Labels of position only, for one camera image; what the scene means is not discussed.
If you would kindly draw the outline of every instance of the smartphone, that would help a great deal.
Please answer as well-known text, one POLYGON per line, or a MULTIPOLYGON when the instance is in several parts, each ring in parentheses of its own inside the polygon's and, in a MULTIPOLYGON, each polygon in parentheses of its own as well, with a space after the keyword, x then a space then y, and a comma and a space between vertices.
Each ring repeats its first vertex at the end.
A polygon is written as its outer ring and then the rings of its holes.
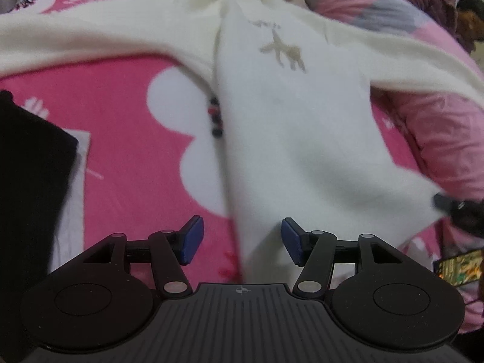
POLYGON ((434 273, 452 286, 478 281, 482 275, 484 249, 478 249, 434 262, 434 273))

